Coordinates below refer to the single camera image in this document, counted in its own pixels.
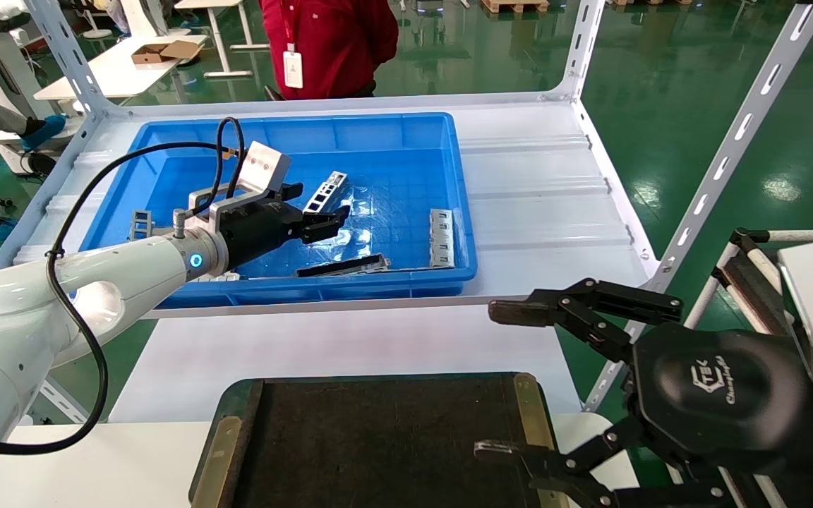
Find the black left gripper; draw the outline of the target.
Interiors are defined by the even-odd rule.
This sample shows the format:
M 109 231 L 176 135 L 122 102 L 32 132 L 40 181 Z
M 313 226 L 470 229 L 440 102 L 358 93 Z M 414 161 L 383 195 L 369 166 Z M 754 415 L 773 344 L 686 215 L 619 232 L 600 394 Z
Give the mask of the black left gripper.
M 304 244 L 330 240 L 339 234 L 351 206 L 343 205 L 330 213 L 302 213 L 287 203 L 302 193 L 302 183 L 282 183 L 278 190 L 269 189 L 265 200 L 220 213 L 217 231 L 228 248 L 228 270 L 277 250 L 297 237 L 294 231 L 298 228 Z

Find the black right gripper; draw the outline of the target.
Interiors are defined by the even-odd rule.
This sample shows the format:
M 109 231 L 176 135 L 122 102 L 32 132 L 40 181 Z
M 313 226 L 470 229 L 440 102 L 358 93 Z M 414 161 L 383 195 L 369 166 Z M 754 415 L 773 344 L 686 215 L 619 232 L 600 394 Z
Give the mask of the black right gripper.
M 680 299 L 595 279 L 535 289 L 523 300 L 488 302 L 488 318 L 497 324 L 559 326 L 609 361 L 630 361 L 644 421 L 623 418 L 569 454 L 481 440 L 476 458 L 516 466 L 530 488 L 561 492 L 581 507 L 731 506 L 732 495 L 719 483 L 612 490 L 593 474 L 636 444 L 674 444 L 694 459 L 741 470 L 784 463 L 813 393 L 800 354 L 761 332 L 674 324 L 681 315 Z M 608 316 L 658 326 L 632 345 Z

